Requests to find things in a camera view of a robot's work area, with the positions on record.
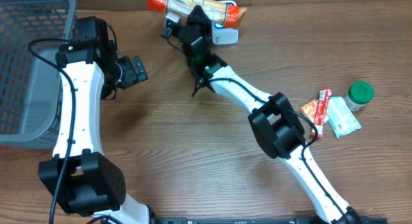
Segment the green lid spice jar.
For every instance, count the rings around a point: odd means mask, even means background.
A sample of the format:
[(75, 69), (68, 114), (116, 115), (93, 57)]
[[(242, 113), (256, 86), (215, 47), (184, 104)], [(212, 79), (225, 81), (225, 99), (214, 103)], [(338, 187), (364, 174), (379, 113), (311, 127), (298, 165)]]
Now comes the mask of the green lid spice jar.
[(358, 111), (369, 103), (375, 96), (375, 90), (366, 81), (358, 81), (350, 86), (344, 101), (350, 111)]

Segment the red snack stick packet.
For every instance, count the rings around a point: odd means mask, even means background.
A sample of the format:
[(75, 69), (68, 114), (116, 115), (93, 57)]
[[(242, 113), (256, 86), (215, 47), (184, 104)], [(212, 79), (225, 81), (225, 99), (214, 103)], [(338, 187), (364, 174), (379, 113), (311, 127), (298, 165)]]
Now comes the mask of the red snack stick packet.
[(317, 102), (317, 110), (314, 118), (314, 126), (311, 135), (321, 138), (323, 137), (324, 120), (327, 115), (328, 104), (332, 96), (332, 90), (327, 88), (321, 88), (319, 92), (319, 99)]

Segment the long orange pasta packet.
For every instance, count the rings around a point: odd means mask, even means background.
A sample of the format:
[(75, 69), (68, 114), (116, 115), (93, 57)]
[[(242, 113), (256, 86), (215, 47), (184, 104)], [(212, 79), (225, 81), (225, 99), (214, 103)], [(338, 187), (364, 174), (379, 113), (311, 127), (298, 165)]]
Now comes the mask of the long orange pasta packet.
[(212, 23), (224, 28), (238, 29), (247, 12), (243, 6), (232, 5), (215, 0), (148, 0), (147, 7), (164, 13), (174, 13), (188, 17), (195, 6), (201, 6), (205, 15)]

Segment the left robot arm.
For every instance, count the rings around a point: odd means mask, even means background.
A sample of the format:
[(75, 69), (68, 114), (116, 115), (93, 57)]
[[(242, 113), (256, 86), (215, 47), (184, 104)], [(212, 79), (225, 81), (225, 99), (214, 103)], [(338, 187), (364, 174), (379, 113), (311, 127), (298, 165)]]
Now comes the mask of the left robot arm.
[(59, 135), (51, 160), (38, 168), (53, 196), (49, 223), (57, 207), (90, 216), (92, 223), (158, 223), (150, 206), (127, 193), (123, 172), (104, 156), (100, 141), (101, 100), (114, 100), (118, 89), (147, 80), (141, 60), (119, 58), (115, 38), (87, 34), (59, 42), (54, 61), (32, 53), (55, 68), (62, 82)]

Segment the teal wet wipes pack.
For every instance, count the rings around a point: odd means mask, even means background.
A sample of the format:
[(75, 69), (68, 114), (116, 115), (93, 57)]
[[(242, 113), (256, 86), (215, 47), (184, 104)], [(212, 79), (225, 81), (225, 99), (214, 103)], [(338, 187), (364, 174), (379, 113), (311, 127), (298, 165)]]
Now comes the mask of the teal wet wipes pack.
[(332, 97), (328, 103), (329, 123), (337, 139), (361, 128), (342, 97)]

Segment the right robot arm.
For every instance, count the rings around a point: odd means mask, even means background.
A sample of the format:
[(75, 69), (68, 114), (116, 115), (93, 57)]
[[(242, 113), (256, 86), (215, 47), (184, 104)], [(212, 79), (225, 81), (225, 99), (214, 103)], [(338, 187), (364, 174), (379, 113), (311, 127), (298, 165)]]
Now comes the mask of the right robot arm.
[(196, 5), (186, 24), (172, 14), (165, 16), (167, 37), (180, 42), (195, 90), (208, 88), (233, 101), (248, 114), (248, 122), (257, 144), (272, 159), (279, 159), (293, 173), (325, 223), (361, 223), (360, 215), (343, 199), (328, 181), (314, 160), (304, 134), (302, 120), (282, 93), (262, 92), (239, 77), (218, 55), (209, 49), (211, 20)]

